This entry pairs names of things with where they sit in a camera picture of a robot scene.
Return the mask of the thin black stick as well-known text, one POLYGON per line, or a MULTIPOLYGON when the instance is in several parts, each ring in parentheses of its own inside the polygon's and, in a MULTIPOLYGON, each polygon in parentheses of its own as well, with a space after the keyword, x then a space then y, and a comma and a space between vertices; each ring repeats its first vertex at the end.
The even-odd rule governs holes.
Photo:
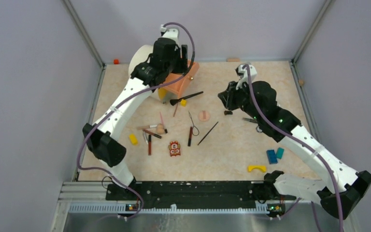
POLYGON ((200 145, 206 138, 207 136, 212 132, 212 130, 218 125, 219 121, 217 121, 208 131, 207 133, 202 137, 202 139, 198 142, 197 145, 200 145))

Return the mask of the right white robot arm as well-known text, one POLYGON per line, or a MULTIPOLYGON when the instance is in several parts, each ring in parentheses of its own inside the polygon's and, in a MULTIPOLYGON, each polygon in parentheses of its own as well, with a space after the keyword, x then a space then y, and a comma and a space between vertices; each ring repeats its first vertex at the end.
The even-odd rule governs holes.
POLYGON ((280 195, 319 204, 328 214, 344 221, 371 186, 371 173, 357 171, 319 143, 290 111, 277 102, 276 91, 268 82, 256 81, 257 71, 250 63, 236 68, 238 81, 229 82, 218 94, 228 111, 242 110, 257 124, 257 130, 288 148, 317 176, 306 179, 282 171, 265 175, 264 193, 270 199, 280 195))

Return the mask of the black makeup brush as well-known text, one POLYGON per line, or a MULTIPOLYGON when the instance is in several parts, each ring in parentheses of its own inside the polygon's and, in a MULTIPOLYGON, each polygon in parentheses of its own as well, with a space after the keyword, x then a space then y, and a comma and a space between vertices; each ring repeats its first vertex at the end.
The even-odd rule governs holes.
POLYGON ((200 94, 203 94, 204 91, 200 91, 200 92, 197 92, 197 93, 194 93, 194 94, 190 94, 190 95, 187 95, 187 96, 184 96, 184 97, 181 97, 179 99, 171 99, 170 100, 170 104, 172 106, 176 105, 177 103, 181 102, 182 100, 186 100, 186 99, 189 99, 189 98, 192 98, 192 97, 195 97, 195 96, 198 96, 200 94))

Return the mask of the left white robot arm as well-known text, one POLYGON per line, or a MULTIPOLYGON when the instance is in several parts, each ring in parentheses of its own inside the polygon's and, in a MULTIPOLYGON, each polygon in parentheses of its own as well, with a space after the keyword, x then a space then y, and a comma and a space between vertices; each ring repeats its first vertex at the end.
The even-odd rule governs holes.
POLYGON ((137 108, 156 89, 185 79, 194 66, 194 59, 195 43, 188 29, 177 22, 161 25, 160 37, 152 52, 134 67, 120 95, 98 121, 83 127, 84 141, 78 154, 82 155, 88 148, 102 166, 83 167, 77 159, 78 169, 107 173, 118 186, 119 196, 124 200, 133 198, 135 177, 125 163, 127 150, 118 142, 121 132, 137 108))

